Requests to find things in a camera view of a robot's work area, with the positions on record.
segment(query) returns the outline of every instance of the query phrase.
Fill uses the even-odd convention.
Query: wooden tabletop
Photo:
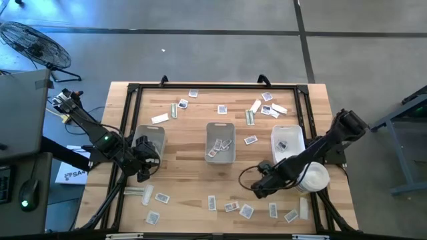
[[[119,127],[128,82],[113,82],[109,90],[102,123]],[[323,135],[330,127],[332,113],[324,84],[309,84],[310,101],[318,135]],[[276,103],[288,109],[287,115],[277,119],[269,115],[255,114],[255,125],[247,126],[245,109],[249,109],[255,99],[262,100],[262,90],[240,89],[200,89],[197,98],[188,97],[189,89],[144,89],[139,110],[138,125],[151,125],[151,118],[169,113],[170,104],[180,99],[189,101],[187,109],[178,109],[178,118],[159,123],[165,129],[166,146],[160,170],[144,183],[138,183],[136,176],[129,178],[127,186],[154,186],[148,206],[141,204],[141,197],[124,197],[120,231],[123,232],[180,232],[180,233],[315,233],[312,208],[310,219],[296,219],[287,223],[284,215],[292,209],[299,210],[301,195],[295,189],[281,190],[265,199],[257,199],[238,183],[238,175],[243,169],[257,165],[262,160],[272,160],[270,135],[274,125],[297,125],[294,95],[288,90],[271,90],[273,99],[266,104]],[[131,101],[127,133],[135,95]],[[218,115],[217,106],[226,105],[228,114]],[[302,109],[306,120],[306,106],[302,98]],[[236,161],[231,165],[212,165],[205,162],[206,124],[209,122],[233,123],[236,126]],[[244,139],[251,135],[258,142],[246,145]],[[336,166],[327,166],[330,173],[328,191],[331,202],[355,229],[358,228],[350,189],[346,176]],[[102,163],[89,173],[81,201],[76,227],[89,221],[105,199],[111,163]],[[244,183],[250,185],[260,179],[260,174],[248,171]],[[170,196],[166,205],[153,199],[156,193]],[[207,210],[207,196],[215,195],[217,211]],[[115,213],[112,204],[110,222]],[[239,215],[239,211],[226,213],[224,204],[239,201],[247,203],[255,211],[251,219]],[[268,203],[277,203],[279,217],[272,219],[268,213]],[[145,222],[149,210],[160,214],[157,225]],[[320,204],[322,223],[326,227],[323,204]]]

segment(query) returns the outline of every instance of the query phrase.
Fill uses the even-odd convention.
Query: concrete floor
[[[292,0],[25,2],[20,8],[11,1],[0,21],[121,29],[298,30]],[[300,0],[300,5],[306,31],[427,32],[427,2],[423,0]],[[274,83],[308,82],[298,36],[48,36],[71,55],[68,70],[83,77],[80,83],[56,84],[49,94],[62,87],[83,90],[86,109],[104,105],[111,81],[159,81],[167,75],[170,81],[254,82],[263,73]],[[425,38],[308,37],[307,42],[316,83],[327,85],[333,112],[353,109],[372,123],[427,83]],[[33,70],[34,66],[10,47],[0,45],[0,69]],[[102,109],[93,114],[101,119]],[[67,134],[58,118],[49,113],[44,134],[63,145],[89,143],[86,136]],[[388,133],[367,133],[346,149],[346,156],[360,229],[427,238],[427,191],[399,197],[389,194],[389,188],[403,184],[404,178]],[[58,167],[56,161],[53,177]],[[81,191],[81,187],[51,184],[46,228],[68,230]],[[58,211],[69,218],[54,219],[53,213]]]

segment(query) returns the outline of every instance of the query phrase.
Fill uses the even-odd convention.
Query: black metal frame
[[[189,84],[189,83],[174,83],[174,84],[167,84],[166,82],[169,82],[168,78],[166,76],[163,76],[160,83],[130,83],[127,86],[127,95],[125,100],[125,106],[123,110],[123,115],[121,119],[120,124],[120,131],[124,132],[126,129],[126,122],[129,115],[129,108],[131,103],[131,96],[133,93],[136,92],[136,101],[135,101],[135,107],[133,110],[133,117],[131,121],[131,129],[130,129],[130,135],[135,131],[135,128],[137,127],[137,118],[139,115],[139,106],[141,104],[141,97],[143,89],[265,89],[265,90],[290,90],[293,91],[294,97],[295,97],[295,104],[296,104],[296,110],[297,110],[297,118],[298,118],[298,125],[302,128],[302,133],[305,139],[306,144],[310,142],[310,140],[307,138],[306,134],[306,128],[304,125],[304,116],[302,113],[302,104],[300,101],[300,94],[303,94],[304,101],[307,108],[307,116],[308,116],[308,125],[310,126],[310,133],[311,136],[314,138],[317,136],[316,133],[316,126],[314,123],[314,116],[312,112],[312,106],[310,103],[310,94],[308,91],[307,85],[272,85],[268,78],[265,75],[260,75],[258,77],[257,83],[264,83],[263,85],[254,85],[254,84]],[[115,180],[117,178],[117,171],[118,167],[115,163],[113,163],[113,167],[111,169],[111,175],[110,180],[108,184],[107,189],[107,195],[111,192],[111,190],[115,187]],[[121,219],[121,212],[123,210],[123,190],[120,191],[120,194],[118,196],[117,201],[117,207],[115,210],[115,217],[114,221],[111,225],[112,229],[115,229],[118,231],[120,226],[120,219]],[[318,206],[318,200],[315,193],[310,194],[311,202],[312,202],[312,209],[314,214],[314,224],[316,227],[316,232],[319,233],[320,231],[323,231],[323,225],[320,220],[320,212],[319,212],[319,206]],[[334,222],[332,220],[332,216],[329,212],[326,211],[327,216],[327,224],[329,230],[334,230]],[[101,229],[107,229],[107,222],[109,219],[109,209],[106,211],[105,215],[103,216],[101,220]],[[289,237],[289,235],[283,235],[280,234],[277,237]]]

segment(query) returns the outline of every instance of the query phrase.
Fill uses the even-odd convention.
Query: computer mouse
[[[32,211],[39,204],[39,180],[31,178],[19,190],[19,204],[22,211]]]

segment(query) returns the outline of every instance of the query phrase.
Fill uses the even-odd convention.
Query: white cylinder
[[[300,176],[298,177],[298,181],[301,179],[307,166],[308,164],[304,167],[304,170],[300,173]],[[302,179],[301,183],[298,186],[296,186],[296,189],[302,193],[311,193],[311,192],[320,191],[324,189],[326,186],[328,186],[329,180],[330,178],[329,178],[328,170],[326,170],[326,168],[322,164],[312,162],[310,163],[307,173]]]

